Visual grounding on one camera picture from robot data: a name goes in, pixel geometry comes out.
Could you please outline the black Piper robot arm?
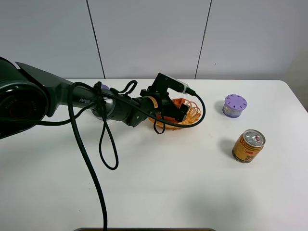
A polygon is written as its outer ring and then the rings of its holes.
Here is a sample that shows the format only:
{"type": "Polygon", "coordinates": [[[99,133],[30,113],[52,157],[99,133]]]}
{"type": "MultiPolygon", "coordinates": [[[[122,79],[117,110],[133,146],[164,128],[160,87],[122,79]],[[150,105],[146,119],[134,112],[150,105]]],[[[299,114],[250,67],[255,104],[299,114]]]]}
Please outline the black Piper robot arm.
{"type": "MultiPolygon", "coordinates": [[[[41,123],[45,116],[52,117],[59,105],[67,105],[68,90],[72,82],[27,64],[0,60],[0,137],[6,138],[41,123]]],[[[97,118],[121,121],[135,127],[148,115],[162,115],[176,122],[185,119],[189,107],[176,105],[167,89],[184,92],[187,85],[158,74],[154,83],[142,90],[140,97],[129,94],[137,82],[130,81],[118,91],[114,88],[96,90],[76,86],[72,104],[92,111],[97,118]]]]}

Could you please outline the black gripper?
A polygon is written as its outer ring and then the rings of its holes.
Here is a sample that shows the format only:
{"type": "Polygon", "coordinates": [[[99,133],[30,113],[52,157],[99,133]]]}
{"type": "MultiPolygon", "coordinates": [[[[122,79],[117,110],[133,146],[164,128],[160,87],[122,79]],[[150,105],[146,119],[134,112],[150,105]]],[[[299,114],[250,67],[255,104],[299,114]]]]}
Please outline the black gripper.
{"type": "Polygon", "coordinates": [[[157,102],[158,112],[162,113],[163,116],[174,118],[177,122],[182,122],[187,115],[189,107],[184,103],[176,106],[169,97],[169,93],[161,95],[159,93],[150,92],[149,89],[141,90],[140,96],[152,97],[157,102]]]}

